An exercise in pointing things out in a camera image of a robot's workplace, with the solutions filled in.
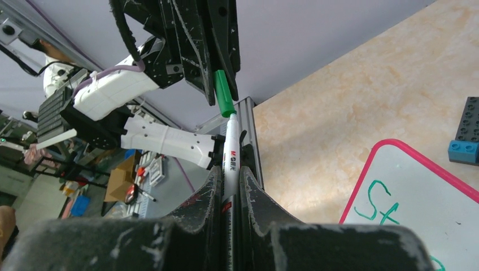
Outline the green marker cap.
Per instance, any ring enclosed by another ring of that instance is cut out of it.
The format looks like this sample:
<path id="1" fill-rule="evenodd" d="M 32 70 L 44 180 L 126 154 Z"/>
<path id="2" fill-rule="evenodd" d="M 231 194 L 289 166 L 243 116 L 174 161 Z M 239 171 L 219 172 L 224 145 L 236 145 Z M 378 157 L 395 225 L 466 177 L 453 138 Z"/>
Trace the green marker cap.
<path id="1" fill-rule="evenodd" d="M 223 70 L 214 73 L 215 94 L 222 117 L 229 118 L 236 113 L 228 80 Z"/>

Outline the green whiteboard marker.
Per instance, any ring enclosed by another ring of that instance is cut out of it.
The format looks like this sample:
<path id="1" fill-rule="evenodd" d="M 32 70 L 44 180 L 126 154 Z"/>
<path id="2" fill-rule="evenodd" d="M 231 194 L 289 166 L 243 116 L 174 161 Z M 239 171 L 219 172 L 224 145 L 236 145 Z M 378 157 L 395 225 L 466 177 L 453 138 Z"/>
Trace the green whiteboard marker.
<path id="1" fill-rule="evenodd" d="M 237 194 L 239 189 L 240 134 L 237 115 L 229 116 L 223 153 L 222 223 L 224 224 L 224 269 L 237 270 Z"/>

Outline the bare human hand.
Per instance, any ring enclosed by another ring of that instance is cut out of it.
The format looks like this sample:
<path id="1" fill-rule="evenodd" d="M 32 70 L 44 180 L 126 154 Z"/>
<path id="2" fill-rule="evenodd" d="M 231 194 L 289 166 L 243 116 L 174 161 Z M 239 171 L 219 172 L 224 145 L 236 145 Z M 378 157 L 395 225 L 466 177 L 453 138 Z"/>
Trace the bare human hand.
<path id="1" fill-rule="evenodd" d="M 16 226 L 15 210 L 10 206 L 1 206 L 1 256 Z"/>

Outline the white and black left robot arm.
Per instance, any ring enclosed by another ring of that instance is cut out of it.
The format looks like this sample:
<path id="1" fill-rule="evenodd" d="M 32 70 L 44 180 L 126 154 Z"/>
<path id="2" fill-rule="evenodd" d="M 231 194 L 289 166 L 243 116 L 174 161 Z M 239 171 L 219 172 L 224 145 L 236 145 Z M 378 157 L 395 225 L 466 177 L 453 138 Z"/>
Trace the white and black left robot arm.
<path id="1" fill-rule="evenodd" d="M 104 150 L 145 150 L 234 170 L 240 160 L 236 2 L 110 1 L 110 7 L 128 57 L 72 90 L 59 87 L 40 107 L 37 148 L 77 137 Z M 180 81 L 219 106 L 228 121 L 225 137 L 155 123 L 127 106 Z"/>

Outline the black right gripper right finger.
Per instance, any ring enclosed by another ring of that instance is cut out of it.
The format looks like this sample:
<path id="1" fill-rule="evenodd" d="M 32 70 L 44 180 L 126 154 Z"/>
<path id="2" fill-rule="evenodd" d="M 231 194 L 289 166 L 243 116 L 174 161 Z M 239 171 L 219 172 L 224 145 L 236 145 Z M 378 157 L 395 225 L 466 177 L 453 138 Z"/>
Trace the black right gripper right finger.
<path id="1" fill-rule="evenodd" d="M 242 259 L 247 270 L 287 270 L 280 244 L 281 227 L 302 222 L 282 208 L 258 184 L 252 170 L 239 173 Z"/>

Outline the pink framed whiteboard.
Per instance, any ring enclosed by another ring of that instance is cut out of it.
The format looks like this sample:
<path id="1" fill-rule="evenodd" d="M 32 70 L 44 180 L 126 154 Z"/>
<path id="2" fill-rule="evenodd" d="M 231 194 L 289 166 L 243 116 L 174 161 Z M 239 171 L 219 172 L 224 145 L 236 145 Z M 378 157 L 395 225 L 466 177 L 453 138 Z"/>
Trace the pink framed whiteboard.
<path id="1" fill-rule="evenodd" d="M 373 146 L 340 223 L 404 226 L 436 270 L 478 269 L 478 191 L 400 140 Z"/>

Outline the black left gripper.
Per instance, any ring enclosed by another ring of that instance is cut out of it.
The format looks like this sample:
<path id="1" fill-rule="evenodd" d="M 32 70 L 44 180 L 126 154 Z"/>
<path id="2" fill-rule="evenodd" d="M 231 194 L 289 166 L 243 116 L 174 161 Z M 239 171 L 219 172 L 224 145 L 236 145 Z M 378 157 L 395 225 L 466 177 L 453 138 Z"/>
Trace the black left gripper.
<path id="1" fill-rule="evenodd" d="M 225 72 L 232 99 L 239 100 L 236 75 L 241 69 L 241 57 L 235 0 L 124 1 L 124 12 L 151 34 L 140 50 L 146 75 L 161 89 L 184 77 L 204 95 L 209 106 L 214 106 L 214 81 L 206 33 L 210 13 L 219 61 L 217 68 Z"/>

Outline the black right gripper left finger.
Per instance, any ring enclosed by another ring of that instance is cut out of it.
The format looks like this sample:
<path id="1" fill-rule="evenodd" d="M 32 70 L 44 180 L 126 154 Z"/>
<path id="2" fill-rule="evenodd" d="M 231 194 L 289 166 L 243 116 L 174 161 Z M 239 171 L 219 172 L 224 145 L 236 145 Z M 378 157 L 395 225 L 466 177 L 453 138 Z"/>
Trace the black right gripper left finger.
<path id="1" fill-rule="evenodd" d="M 165 270 L 220 269 L 220 199 L 222 173 L 213 167 L 206 181 L 167 218 Z"/>

